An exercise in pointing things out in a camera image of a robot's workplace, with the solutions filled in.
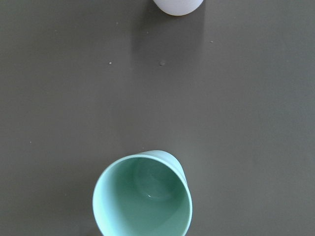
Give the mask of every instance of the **mint green cup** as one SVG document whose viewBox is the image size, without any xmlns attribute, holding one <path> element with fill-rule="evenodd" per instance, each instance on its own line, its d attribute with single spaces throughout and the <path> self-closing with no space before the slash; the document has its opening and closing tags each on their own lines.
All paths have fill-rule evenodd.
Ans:
<svg viewBox="0 0 315 236">
<path fill-rule="evenodd" d="M 181 164 L 160 150 L 115 161 L 96 183 L 93 212 L 104 236 L 184 236 L 192 201 Z"/>
</svg>

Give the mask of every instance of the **table surface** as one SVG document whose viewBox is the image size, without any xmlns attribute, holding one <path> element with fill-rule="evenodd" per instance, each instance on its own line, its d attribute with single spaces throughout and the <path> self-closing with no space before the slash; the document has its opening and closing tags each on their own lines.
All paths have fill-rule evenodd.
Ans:
<svg viewBox="0 0 315 236">
<path fill-rule="evenodd" d="M 315 1 L 0 2 L 0 231 L 98 236 L 114 160 L 176 156 L 188 236 L 315 235 Z"/>
</svg>

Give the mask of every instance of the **white object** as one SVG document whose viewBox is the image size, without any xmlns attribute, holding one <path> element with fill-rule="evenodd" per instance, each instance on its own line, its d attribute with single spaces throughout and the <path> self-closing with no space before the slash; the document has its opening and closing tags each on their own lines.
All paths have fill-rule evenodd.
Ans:
<svg viewBox="0 0 315 236">
<path fill-rule="evenodd" d="M 196 10 L 203 0 L 153 0 L 165 13 L 182 16 Z"/>
</svg>

